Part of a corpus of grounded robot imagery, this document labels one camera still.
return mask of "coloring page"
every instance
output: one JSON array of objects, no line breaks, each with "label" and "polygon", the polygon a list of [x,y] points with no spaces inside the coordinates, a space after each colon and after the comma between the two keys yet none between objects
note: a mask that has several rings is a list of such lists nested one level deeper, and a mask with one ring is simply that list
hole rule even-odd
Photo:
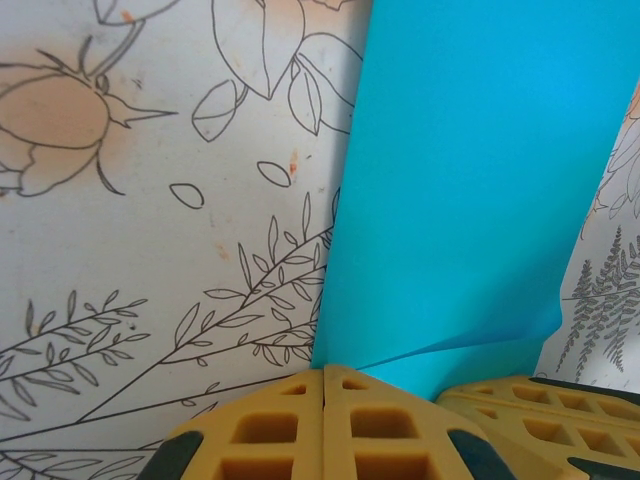
[{"label": "coloring page", "polygon": [[308,367],[370,0],[0,2],[0,479]]},{"label": "coloring page", "polygon": [[640,392],[640,88],[562,284],[562,327],[537,375]]}]

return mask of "blue cardboard sheet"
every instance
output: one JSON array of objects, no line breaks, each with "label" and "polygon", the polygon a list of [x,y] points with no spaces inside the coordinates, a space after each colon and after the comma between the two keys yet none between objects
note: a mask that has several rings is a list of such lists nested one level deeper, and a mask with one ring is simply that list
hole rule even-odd
[{"label": "blue cardboard sheet", "polygon": [[315,366],[431,395],[469,352],[507,342],[471,364],[500,376],[521,360],[506,345],[539,351],[638,80],[638,18],[630,0],[375,2]]}]

